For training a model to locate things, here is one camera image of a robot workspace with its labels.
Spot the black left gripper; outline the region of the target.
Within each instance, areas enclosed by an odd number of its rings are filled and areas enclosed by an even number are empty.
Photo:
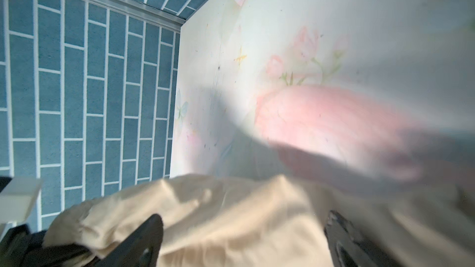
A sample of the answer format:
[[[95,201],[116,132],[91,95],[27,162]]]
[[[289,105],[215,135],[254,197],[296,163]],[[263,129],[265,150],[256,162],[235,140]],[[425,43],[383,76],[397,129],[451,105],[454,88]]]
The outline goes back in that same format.
[[[23,224],[9,229],[1,240],[2,267],[96,267],[100,259],[81,245],[45,247],[46,232],[32,233]]]

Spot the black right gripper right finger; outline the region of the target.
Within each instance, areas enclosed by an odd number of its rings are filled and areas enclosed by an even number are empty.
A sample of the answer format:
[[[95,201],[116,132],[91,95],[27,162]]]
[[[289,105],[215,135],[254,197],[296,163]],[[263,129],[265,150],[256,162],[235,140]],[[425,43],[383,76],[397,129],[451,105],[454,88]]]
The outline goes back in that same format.
[[[399,267],[400,264],[335,210],[324,228],[335,267]]]

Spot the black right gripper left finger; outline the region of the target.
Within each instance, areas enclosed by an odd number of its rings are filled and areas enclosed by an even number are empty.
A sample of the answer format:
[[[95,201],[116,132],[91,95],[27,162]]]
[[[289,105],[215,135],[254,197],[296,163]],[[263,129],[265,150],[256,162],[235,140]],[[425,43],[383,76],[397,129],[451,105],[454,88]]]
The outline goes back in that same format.
[[[163,242],[162,217],[153,214],[95,267],[156,267]]]

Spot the beige drawstring shorts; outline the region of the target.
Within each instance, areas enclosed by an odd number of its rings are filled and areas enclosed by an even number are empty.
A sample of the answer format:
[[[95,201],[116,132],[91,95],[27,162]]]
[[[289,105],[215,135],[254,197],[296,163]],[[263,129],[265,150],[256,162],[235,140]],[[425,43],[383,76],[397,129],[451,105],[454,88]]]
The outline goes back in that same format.
[[[475,197],[455,186],[354,197],[316,182],[185,175],[84,201],[60,213],[45,247],[104,258],[151,215],[162,217],[161,267],[329,267],[331,210],[404,267],[472,267]]]

